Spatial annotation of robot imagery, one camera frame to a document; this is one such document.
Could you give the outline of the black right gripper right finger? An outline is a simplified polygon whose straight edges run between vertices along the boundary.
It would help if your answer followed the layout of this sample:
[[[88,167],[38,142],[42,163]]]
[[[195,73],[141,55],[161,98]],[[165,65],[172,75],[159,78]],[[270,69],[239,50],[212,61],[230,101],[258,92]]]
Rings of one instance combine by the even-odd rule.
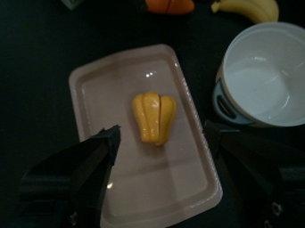
[[[305,152],[204,122],[212,156],[232,183],[246,228],[305,228]]]

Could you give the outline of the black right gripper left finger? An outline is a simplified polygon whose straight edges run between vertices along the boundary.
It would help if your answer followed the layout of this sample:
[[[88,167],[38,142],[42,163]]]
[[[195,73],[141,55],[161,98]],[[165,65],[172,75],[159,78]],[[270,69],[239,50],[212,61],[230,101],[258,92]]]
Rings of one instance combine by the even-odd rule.
[[[10,228],[100,228],[120,127],[103,129],[24,174]]]

